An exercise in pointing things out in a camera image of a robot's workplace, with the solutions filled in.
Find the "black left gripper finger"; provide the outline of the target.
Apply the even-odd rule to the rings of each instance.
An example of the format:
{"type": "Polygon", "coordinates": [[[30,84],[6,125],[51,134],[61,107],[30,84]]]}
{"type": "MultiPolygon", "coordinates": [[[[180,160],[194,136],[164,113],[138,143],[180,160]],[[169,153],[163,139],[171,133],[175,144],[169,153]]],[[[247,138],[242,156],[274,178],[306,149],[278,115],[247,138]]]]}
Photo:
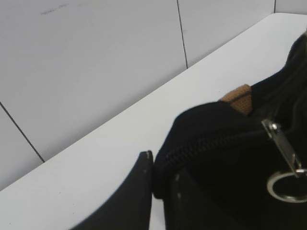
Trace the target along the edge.
{"type": "Polygon", "coordinates": [[[153,154],[139,154],[112,196],[74,230],[148,230],[152,207],[153,154]]]}

